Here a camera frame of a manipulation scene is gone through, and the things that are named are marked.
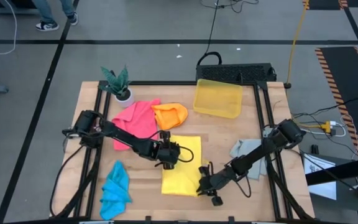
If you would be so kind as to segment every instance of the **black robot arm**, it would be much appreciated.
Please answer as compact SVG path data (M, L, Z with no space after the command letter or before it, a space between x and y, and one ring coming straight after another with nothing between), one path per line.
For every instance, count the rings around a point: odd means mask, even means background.
M248 174L253 163L262 159L272 152L281 149L291 149L301 140L305 132L302 131L292 120L286 119L279 123L266 138L262 138L261 145L246 156L235 157L224 165L224 169L214 174L209 167L200 167L202 178L198 195L212 196L215 206L222 205L223 201L218 197L217 190L222 189L231 180L238 182Z
M151 139L152 136L145 139L138 138L118 128L114 123L102 119L100 113L91 110L82 111L74 127L63 130L65 136L78 134L81 137L80 144L91 148L100 144L100 140L103 137L113 138L131 147L140 157L151 161L159 160L159 164L162 164L164 169L173 169L178 162L180 146L169 141L169 131L158 131L155 134L158 133L160 133L162 141L155 141Z

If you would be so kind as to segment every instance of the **yellow plastic bin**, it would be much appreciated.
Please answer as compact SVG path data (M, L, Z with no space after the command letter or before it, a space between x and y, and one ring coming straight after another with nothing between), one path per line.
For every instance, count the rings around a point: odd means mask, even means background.
M199 113L236 118L241 113L242 87L199 79L193 109Z

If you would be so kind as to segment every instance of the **sneaker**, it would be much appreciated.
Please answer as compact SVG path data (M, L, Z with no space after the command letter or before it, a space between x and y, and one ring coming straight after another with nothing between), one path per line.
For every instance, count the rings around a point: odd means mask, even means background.
M35 28L39 31L53 31L59 29L59 25L55 23L46 23L44 21L41 21L37 25L35 25Z
M72 26L75 26L78 24L78 15L77 12L74 12L74 15L67 17L70 20L70 23Z

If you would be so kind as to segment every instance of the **wooden tabletop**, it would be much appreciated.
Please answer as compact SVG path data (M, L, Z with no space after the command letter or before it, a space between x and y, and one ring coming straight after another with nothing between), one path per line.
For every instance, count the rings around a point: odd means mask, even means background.
M93 110L97 86L98 82L82 83L73 124L82 110ZM195 112L193 110L195 87L132 85L131 89L134 92L135 100L150 101L160 98L161 104L177 102L185 106L189 114L186 121L181 126L171 129L171 133L201 136L203 158L212 161L215 170L220 170L223 168L223 164L231 160L229 151L238 139L260 138L254 91L251 86L243 86L241 114L236 119L227 119ZM290 118L283 83L268 83L268 92L275 123ZM267 123L262 92L260 92L260 96L265 122ZM104 97L105 94L103 93L100 112L103 111ZM117 104L114 97L111 97L108 120L112 120L121 111L122 108ZM78 143L79 139L68 141L64 160L79 148ZM77 190L84 155L85 150L83 149L63 169L53 201L55 213L62 210ZM224 204L220 207L214 207L211 203L211 197L207 196L162 195L162 166L154 167L155 162L141 158L131 150L115 151L112 139L109 138L104 138L103 142L92 219L101 219L99 215L101 187L118 159L124 163L129 175L129 195L133 202L127 203L126 211L117 216L115 220L145 220L145 216L151 216L152 220L227 221L228 216L234 216L236 221L274 221L267 176L261 175L259 180L250 179L251 198L244 197L238 186L234 182L230 182L218 192L224 201ZM314 211L300 156L294 152L282 151L282 160L289 191L305 211L313 217ZM247 190L245 179L241 180L240 184ZM282 194L278 187L277 192L280 211L282 217L285 217ZM88 191L84 193L83 197L81 214L85 214Z

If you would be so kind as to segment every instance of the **yellow cloth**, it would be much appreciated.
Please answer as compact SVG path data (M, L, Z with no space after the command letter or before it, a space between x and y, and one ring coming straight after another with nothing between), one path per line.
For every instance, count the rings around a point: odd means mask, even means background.
M162 130L181 125L187 118L187 109L180 103L167 103L163 105L152 105L155 120Z
M201 178L198 171L201 166L201 137L171 136L170 141L192 150L194 159L191 162L178 161L174 169L162 170L161 193L197 197L197 188L200 186L198 181ZM190 160L191 153L181 148L179 158Z

